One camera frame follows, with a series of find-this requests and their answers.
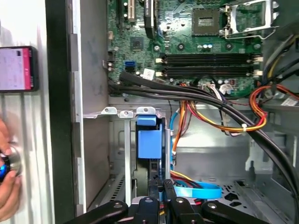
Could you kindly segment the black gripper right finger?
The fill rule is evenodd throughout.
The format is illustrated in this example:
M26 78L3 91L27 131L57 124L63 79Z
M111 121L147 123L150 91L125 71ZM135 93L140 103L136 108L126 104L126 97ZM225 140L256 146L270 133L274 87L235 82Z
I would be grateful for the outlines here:
M266 222L219 201L207 201L195 211L184 197L178 197L171 179L164 180L164 208L168 224L265 224Z

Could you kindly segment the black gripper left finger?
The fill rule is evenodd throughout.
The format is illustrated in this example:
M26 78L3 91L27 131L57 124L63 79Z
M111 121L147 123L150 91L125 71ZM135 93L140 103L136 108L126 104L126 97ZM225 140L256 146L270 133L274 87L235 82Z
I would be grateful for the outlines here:
M160 222L159 192L162 181L148 181L148 195L133 198L128 206L123 201L111 201L101 205L68 224L158 224Z

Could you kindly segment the person's hand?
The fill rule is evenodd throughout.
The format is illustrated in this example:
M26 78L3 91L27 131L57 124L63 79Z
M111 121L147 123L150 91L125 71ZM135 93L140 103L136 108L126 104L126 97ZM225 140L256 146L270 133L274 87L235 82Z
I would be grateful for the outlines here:
M6 124L0 120L0 151L5 155L12 153L10 135ZM20 205L21 178L15 171L10 171L0 184L0 221L10 219Z

